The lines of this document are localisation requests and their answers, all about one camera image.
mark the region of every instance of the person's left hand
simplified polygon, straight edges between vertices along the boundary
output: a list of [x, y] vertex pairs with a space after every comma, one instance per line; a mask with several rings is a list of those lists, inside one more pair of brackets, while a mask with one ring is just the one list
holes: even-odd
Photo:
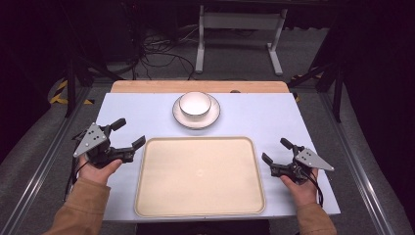
[[[78, 167], [83, 166], [85, 163], [85, 156], [80, 156]], [[79, 177], [99, 184], [107, 185], [108, 178], [119, 168], [120, 165], [122, 165], [122, 160], [114, 160], [103, 168], [96, 168], [92, 164], [87, 164], [79, 171]]]

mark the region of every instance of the plastic tray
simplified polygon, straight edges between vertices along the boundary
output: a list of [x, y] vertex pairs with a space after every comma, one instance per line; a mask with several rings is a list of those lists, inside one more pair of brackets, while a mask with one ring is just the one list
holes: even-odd
[[154, 138], [144, 150], [138, 215], [259, 213], [265, 200], [254, 145], [246, 137]]

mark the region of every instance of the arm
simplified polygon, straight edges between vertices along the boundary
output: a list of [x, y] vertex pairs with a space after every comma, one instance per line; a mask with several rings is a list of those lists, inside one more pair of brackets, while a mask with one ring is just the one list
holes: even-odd
[[[84, 165], [86, 160], [80, 157], [79, 162]], [[102, 169], [90, 164], [83, 167], [67, 201], [55, 214], [52, 227], [44, 235], [98, 234], [110, 196], [107, 181], [121, 164], [121, 160], [116, 160]]]
[[[314, 168], [312, 172], [317, 177], [318, 170]], [[297, 185], [285, 175], [281, 176], [281, 180], [290, 190], [296, 203], [301, 235], [337, 234], [329, 215], [317, 204], [317, 189], [309, 180], [302, 185]]]

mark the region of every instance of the white bowl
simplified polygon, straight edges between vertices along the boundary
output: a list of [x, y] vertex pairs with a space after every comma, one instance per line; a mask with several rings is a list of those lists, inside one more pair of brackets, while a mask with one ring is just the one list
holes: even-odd
[[187, 118], [200, 119], [208, 113], [211, 100], [203, 92], [189, 92], [180, 97], [179, 106]]

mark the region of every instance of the person's right arm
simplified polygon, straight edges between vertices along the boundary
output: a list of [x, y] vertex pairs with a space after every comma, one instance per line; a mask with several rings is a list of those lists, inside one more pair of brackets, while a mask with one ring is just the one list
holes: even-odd
[[[314, 168], [312, 172], [317, 179], [318, 169]], [[317, 189], [311, 181], [307, 180], [302, 185], [298, 185], [285, 175], [280, 178], [290, 190], [296, 203], [301, 235], [337, 234], [329, 215], [317, 204]]]

